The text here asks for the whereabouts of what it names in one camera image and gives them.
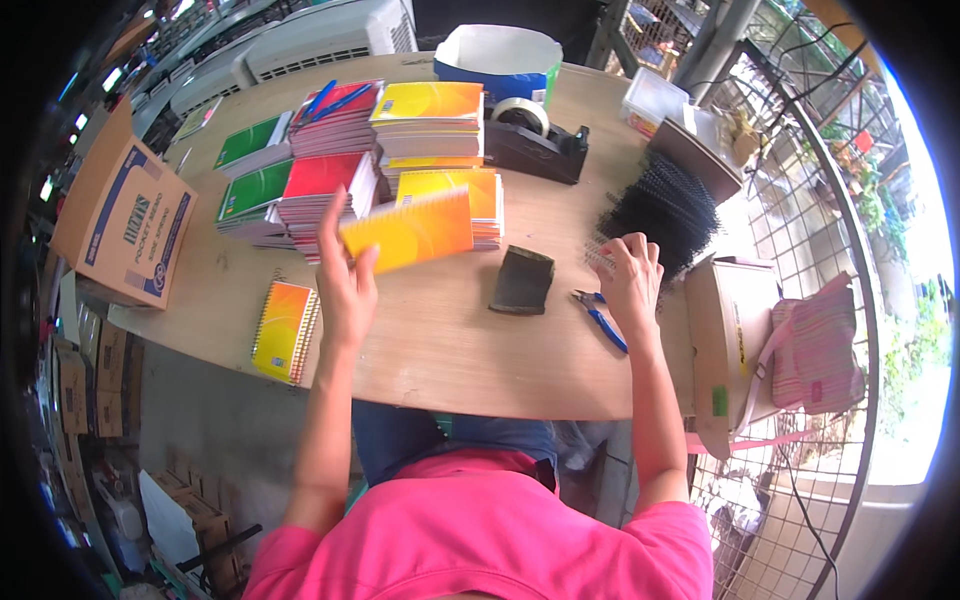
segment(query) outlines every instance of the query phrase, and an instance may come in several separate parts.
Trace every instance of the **pink striped bag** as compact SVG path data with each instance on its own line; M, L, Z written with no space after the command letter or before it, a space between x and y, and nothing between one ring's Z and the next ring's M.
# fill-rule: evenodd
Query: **pink striped bag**
M774 331L760 351L740 434L750 423L760 382L773 359L773 403L783 410L803 406L809 415L842 413L863 399L863 370L853 354L856 317L851 278L834 277L806 300L781 300L773 309Z

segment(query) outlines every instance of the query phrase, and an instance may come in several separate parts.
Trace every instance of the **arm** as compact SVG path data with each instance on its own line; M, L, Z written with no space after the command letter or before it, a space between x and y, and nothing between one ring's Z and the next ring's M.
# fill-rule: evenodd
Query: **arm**
M326 535L344 515L350 469L350 397L353 363L373 320L378 248L350 267L337 221L347 200L343 186L317 227L322 264L317 287L324 316L320 359L307 400L294 488L283 524Z
M686 442L677 395L660 344L655 311L663 267L660 247L643 233L608 242L602 254L616 270L596 268L600 291L630 349L634 378L634 458L640 494L635 511L668 500L686 502Z

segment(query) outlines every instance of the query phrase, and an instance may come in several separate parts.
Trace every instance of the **lap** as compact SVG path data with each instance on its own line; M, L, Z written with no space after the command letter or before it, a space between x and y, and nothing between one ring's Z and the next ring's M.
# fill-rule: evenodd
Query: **lap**
M452 415L448 438L421 409L357 399L352 409L357 456L371 486L422 458L464 447L518 450L556 466L553 428L547 421Z

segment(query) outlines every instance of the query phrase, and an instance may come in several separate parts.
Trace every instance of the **air conditioner unit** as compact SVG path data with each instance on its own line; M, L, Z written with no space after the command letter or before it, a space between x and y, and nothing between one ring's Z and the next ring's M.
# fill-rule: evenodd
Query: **air conditioner unit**
M205 102L256 85L256 79L247 68L244 57L253 48L258 36L279 25L280 21L267 23L206 57L171 98L170 109L182 118Z
M416 52L415 30L410 0L334 0L287 16L246 61L263 83L336 60Z

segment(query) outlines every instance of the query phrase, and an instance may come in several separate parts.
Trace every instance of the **wooden board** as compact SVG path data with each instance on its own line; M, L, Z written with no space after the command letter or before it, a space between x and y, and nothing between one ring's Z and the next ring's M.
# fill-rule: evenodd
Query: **wooden board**
M267 288L280 269L316 286L300 254L257 250L219 235L214 212L227 179L212 170L228 134L295 109L330 79L433 80L432 53L388 55L307 69L229 96L200 132L167 153L192 148L180 176L200 195L164 312L110 308L109 319L184 354L258 374L250 347ZM377 316L354 370L355 397L430 410L531 419L626 419L632 413L626 356L604 338L574 288L597 289L584 243L601 212L639 175L643 139L618 117L629 81L564 64L549 116L568 131L590 128L580 183L569 186L501 170L507 235L499 252L467 252L377 278ZM546 314L487 309L507 244L556 261ZM674 296L682 296L679 288ZM664 303L662 338L685 414L692 414L692 350L683 298ZM309 387L323 331L318 321L303 376Z

